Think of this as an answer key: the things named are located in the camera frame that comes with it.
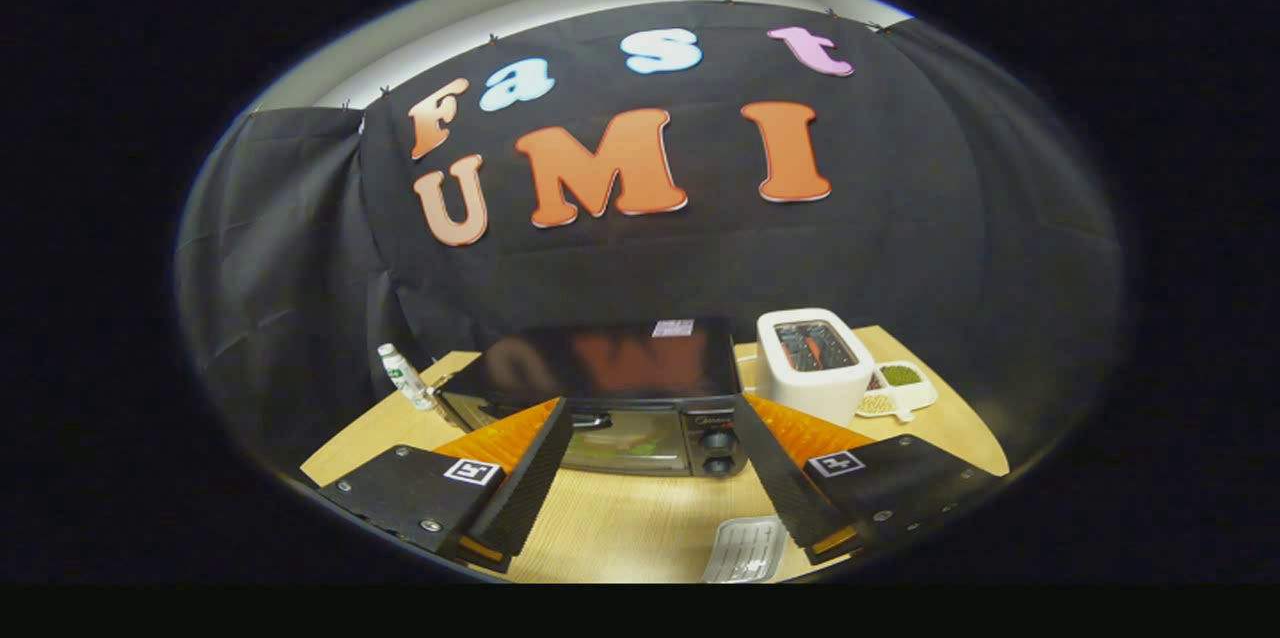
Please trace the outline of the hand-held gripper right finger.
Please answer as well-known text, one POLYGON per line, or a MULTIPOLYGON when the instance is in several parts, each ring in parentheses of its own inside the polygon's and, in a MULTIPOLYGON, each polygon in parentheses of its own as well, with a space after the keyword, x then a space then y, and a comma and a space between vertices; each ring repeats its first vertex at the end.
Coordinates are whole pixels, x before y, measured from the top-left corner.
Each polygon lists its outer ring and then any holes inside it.
POLYGON ((810 564, 896 550, 978 505, 1000 478, 918 436, 872 439, 740 396, 733 429, 810 564))

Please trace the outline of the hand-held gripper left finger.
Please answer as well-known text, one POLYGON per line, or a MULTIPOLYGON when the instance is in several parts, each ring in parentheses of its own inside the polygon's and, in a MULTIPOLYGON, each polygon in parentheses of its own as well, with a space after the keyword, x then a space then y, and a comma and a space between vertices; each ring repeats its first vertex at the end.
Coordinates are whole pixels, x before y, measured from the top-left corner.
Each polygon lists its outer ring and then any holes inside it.
POLYGON ((324 486, 332 503, 420 550, 507 571, 573 434, 564 398, 431 450, 397 445, 324 486))

